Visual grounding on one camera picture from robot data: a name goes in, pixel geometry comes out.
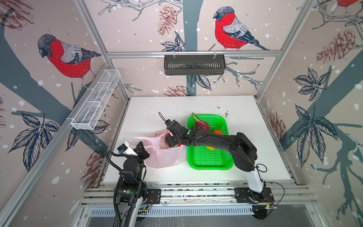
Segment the pink plastic bag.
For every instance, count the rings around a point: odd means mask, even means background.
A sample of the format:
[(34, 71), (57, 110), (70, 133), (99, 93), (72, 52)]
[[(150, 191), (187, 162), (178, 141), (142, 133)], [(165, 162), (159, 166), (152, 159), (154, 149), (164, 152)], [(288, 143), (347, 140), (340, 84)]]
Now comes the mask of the pink plastic bag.
[(187, 148), (184, 145), (169, 147), (165, 142), (170, 135), (167, 129), (157, 131), (148, 137), (134, 137), (130, 146), (135, 148), (141, 141), (146, 152), (150, 155), (144, 162), (147, 167), (165, 168), (178, 165), (187, 159)]

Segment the red green dragon fruit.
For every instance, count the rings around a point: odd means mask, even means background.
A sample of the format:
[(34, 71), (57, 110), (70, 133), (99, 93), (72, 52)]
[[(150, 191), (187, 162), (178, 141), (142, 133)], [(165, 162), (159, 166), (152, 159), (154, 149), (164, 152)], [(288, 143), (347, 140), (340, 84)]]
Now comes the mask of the red green dragon fruit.
[(210, 126), (208, 123), (202, 121), (195, 113), (192, 113), (191, 116), (194, 119), (197, 128), (210, 132)]

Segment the green plastic basket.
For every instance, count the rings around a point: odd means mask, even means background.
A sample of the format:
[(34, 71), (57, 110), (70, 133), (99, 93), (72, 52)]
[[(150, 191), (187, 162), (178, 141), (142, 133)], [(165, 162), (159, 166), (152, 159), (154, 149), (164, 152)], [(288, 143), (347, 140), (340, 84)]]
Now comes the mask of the green plastic basket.
[[(228, 135), (225, 119), (218, 115), (198, 115), (198, 118), (210, 127), (210, 131)], [(229, 170), (233, 166), (232, 155), (211, 147), (199, 146), (187, 148), (187, 161), (196, 170)]]

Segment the orange round fruit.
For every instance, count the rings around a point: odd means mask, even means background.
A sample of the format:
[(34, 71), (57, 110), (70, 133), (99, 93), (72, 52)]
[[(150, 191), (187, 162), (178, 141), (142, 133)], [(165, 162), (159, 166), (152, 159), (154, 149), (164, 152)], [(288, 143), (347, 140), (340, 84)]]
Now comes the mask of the orange round fruit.
[(214, 130), (213, 133), (218, 135), (223, 135), (223, 132), (220, 130)]

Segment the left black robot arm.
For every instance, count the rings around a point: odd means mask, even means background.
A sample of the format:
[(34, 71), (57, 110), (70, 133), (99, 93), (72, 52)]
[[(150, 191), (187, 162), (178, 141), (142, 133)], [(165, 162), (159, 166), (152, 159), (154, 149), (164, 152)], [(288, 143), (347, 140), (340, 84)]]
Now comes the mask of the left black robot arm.
[(119, 180), (114, 189), (113, 206), (115, 210), (115, 227), (134, 227), (141, 204), (147, 199), (147, 184), (144, 182), (146, 166), (144, 161), (149, 158), (140, 141), (135, 148), (127, 143), (118, 147), (115, 157), (125, 157), (123, 168), (119, 171)]

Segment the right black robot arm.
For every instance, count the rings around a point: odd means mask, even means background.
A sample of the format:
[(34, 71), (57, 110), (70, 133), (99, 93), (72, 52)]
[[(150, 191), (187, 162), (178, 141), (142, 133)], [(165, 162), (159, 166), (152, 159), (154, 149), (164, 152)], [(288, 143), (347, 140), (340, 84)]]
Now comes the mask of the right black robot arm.
[(232, 155), (234, 165), (245, 172), (249, 187), (247, 194), (238, 199), (251, 204), (275, 202), (272, 192), (261, 178), (261, 170), (255, 164), (257, 149), (243, 133), (219, 135), (197, 127), (186, 129), (175, 120), (166, 120), (165, 125), (170, 133), (165, 141), (171, 147), (177, 144), (187, 147), (206, 146)]

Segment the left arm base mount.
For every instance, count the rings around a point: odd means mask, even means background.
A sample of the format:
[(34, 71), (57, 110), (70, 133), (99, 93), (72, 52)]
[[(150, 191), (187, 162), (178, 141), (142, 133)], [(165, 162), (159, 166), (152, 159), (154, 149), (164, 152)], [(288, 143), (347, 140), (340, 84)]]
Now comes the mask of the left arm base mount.
[(154, 205), (160, 204), (161, 201), (161, 189), (147, 189), (146, 194), (143, 195), (143, 202), (142, 204), (146, 205)]

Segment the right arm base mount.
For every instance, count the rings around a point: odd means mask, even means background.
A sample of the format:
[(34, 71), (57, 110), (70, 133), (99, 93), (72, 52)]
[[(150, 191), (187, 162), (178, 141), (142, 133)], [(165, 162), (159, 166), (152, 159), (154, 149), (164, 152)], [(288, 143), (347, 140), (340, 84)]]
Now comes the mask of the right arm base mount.
[(272, 191), (268, 187), (263, 187), (261, 193), (257, 193), (250, 188), (234, 188), (237, 203), (274, 203)]

